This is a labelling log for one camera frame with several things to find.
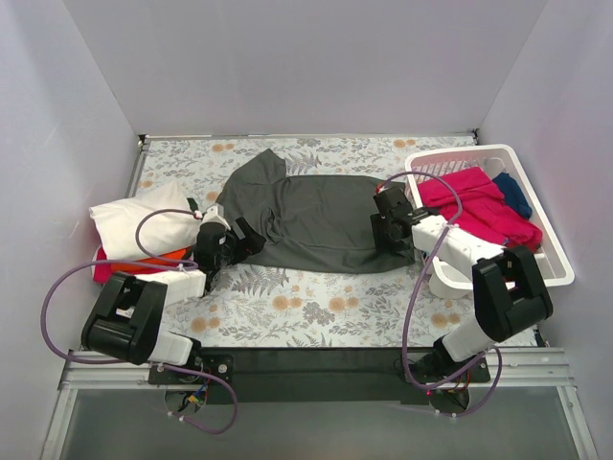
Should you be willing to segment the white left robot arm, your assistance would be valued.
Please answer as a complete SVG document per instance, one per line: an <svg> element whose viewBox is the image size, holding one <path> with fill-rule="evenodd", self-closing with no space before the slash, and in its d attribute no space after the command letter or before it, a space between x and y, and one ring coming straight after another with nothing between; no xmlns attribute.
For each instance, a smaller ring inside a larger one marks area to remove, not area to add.
<svg viewBox="0 0 613 460"><path fill-rule="evenodd" d="M197 381L204 361L198 341L162 326L166 307L202 297L219 272L262 252L265 238L238 218L236 232L214 218L200 225L190 260L194 270L132 275L114 273L105 283L81 331L81 345L131 364L170 364L182 382Z"/></svg>

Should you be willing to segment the grey t shirt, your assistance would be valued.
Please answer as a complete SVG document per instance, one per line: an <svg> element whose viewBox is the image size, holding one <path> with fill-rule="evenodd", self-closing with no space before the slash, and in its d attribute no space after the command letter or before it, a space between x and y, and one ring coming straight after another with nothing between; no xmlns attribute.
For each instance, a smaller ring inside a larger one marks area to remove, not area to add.
<svg viewBox="0 0 613 460"><path fill-rule="evenodd" d="M365 175L294 175L267 149L235 170L217 203L265 239L250 265L323 273L384 273L407 257L375 248L370 216L378 180Z"/></svg>

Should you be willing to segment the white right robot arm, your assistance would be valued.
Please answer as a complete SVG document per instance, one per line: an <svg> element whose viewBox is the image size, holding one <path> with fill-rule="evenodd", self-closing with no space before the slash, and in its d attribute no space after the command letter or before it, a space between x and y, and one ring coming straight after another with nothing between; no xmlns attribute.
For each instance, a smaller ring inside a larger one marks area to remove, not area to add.
<svg viewBox="0 0 613 460"><path fill-rule="evenodd" d="M434 342L408 369L421 378L458 379L475 357L553 314L553 303L532 251L481 240L433 208L415 209L397 187L374 195L375 247L413 255L423 251L452 265L472 284L474 313Z"/></svg>

